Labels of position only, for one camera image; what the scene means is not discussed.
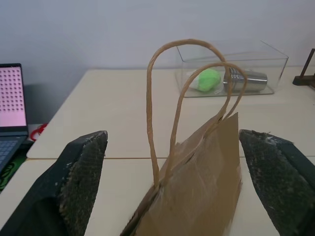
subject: green sponge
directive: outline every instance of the green sponge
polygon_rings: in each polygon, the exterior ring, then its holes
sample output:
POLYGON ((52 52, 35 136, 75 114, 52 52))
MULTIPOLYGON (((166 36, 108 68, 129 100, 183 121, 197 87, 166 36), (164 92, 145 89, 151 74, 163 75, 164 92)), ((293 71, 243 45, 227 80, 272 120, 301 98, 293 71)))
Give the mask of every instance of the green sponge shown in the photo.
POLYGON ((202 71, 191 83, 190 88, 197 89, 202 92, 208 92, 221 82, 221 75, 213 69, 202 71))

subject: red object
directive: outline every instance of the red object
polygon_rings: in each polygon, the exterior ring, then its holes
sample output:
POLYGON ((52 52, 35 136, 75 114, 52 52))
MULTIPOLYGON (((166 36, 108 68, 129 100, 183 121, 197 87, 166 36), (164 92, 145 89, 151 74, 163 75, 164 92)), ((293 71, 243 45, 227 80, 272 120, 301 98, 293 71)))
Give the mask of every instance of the red object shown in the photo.
POLYGON ((42 124, 36 130, 33 130, 33 132, 30 134, 30 139, 32 139, 35 142, 36 141, 36 138, 34 138, 35 134, 40 135, 44 131, 47 125, 48 123, 42 124))

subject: laptop keyboard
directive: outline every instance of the laptop keyboard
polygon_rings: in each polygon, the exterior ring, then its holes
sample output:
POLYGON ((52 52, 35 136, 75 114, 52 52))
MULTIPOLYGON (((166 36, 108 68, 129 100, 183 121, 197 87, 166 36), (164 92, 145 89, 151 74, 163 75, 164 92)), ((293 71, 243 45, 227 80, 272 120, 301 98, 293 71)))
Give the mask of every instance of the laptop keyboard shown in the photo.
POLYGON ((3 162, 6 156, 10 153, 10 151, 14 148, 14 146, 18 143, 18 140, 5 140, 0 141, 0 164, 3 162))

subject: metal cup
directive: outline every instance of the metal cup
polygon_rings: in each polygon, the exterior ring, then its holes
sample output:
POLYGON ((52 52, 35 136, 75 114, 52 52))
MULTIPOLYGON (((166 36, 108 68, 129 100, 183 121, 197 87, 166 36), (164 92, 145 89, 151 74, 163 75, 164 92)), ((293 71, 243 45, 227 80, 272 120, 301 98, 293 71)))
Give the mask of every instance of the metal cup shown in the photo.
MULTIPOLYGON (((267 75, 260 72, 255 72, 251 70, 245 70, 244 71, 247 74, 247 86, 245 91, 262 91, 267 86, 267 75)), ((243 88, 244 85, 244 77, 234 68, 230 68, 231 78, 232 78, 232 88, 233 91, 240 91, 243 88)), ((223 79, 223 85, 224 89, 228 90, 227 85, 227 75, 224 75, 223 79)))

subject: white wall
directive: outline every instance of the white wall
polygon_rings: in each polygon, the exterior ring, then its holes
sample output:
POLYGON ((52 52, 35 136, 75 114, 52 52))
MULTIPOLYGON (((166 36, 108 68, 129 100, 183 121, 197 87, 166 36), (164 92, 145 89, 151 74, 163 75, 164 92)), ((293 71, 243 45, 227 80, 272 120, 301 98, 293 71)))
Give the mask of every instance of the white wall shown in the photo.
POLYGON ((257 38, 302 65, 314 10, 315 0, 1 0, 0 63, 22 63, 29 120, 45 122, 87 68, 145 67, 170 40, 257 38))

